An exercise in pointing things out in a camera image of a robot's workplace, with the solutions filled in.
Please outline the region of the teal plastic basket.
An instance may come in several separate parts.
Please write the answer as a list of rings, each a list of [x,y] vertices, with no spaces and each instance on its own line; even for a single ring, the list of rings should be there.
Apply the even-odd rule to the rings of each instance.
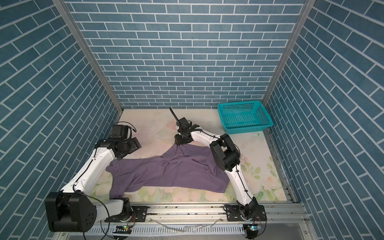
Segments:
[[[274,122],[260,101],[218,104],[218,113],[228,135],[262,132]]]

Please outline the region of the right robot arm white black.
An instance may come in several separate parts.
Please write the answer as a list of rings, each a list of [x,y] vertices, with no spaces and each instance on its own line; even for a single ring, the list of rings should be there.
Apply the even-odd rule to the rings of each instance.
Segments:
[[[201,128],[193,130],[178,129],[178,134],[175,135],[176,144],[188,144],[192,141],[210,147],[216,165],[227,174],[235,190],[241,217],[246,221],[266,221],[265,208],[258,203],[247,186],[241,169],[240,151],[230,136],[227,134],[215,135]]]

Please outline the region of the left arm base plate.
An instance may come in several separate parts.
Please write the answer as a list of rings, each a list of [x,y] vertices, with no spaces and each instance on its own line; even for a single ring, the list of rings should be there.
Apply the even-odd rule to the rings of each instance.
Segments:
[[[104,220],[105,223],[143,223],[146,221],[148,206],[133,206],[127,213],[121,213]]]

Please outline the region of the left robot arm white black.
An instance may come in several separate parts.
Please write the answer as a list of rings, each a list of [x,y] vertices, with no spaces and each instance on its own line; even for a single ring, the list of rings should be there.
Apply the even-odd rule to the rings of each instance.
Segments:
[[[102,220],[130,221],[133,209],[128,199],[104,203],[91,197],[91,193],[113,160],[121,160],[140,148],[137,138],[100,140],[80,171],[61,190],[47,195],[45,208],[50,231],[85,233]]]

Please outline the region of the purple trousers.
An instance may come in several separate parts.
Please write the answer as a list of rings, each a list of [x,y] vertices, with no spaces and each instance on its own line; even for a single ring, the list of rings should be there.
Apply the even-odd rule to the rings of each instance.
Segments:
[[[182,187],[224,193],[229,178],[216,165],[208,147],[173,145],[161,156],[114,160],[106,168],[113,176],[110,197],[145,187]]]

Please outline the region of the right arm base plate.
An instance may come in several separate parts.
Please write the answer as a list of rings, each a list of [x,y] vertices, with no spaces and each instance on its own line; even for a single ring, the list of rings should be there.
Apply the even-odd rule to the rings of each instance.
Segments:
[[[224,205],[223,209],[228,222],[240,221],[266,221],[267,215],[262,205]]]

